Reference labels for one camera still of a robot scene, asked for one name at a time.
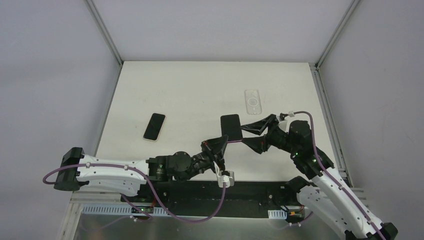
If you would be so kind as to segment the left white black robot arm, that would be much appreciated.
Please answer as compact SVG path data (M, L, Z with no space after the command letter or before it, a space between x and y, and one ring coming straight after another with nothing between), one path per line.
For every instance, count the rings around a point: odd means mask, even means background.
M135 197L140 202L152 198L154 183L185 182L212 171L220 188L234 185L234 173L226 170L225 151L228 137L221 136L201 142L201 151L189 155L178 151L141 160L104 159L88 155L81 147L71 148L55 170L54 189L75 192L84 188L98 188Z

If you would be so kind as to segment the black smartphone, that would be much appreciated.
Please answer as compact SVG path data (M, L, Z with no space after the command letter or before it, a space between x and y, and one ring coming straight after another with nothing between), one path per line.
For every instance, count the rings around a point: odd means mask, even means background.
M221 135L228 136L229 143L241 142L243 133L241 130L240 117L238 114L222 115L220 117Z

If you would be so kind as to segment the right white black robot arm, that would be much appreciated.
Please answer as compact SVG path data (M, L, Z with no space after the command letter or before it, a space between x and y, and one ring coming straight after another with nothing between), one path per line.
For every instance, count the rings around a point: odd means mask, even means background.
M316 146L314 122L294 120L288 131L280 128L297 112L271 114L240 128L255 134L242 142L258 154L275 147L290 154L303 174L285 185L284 200L301 205L325 222L342 240L393 240L399 231L373 214L343 180L334 163Z

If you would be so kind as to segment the clear phone case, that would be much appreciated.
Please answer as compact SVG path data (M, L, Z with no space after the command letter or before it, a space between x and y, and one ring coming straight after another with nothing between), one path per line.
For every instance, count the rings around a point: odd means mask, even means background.
M248 115L262 114L262 105L260 93L257 89L249 89L244 91L246 112Z

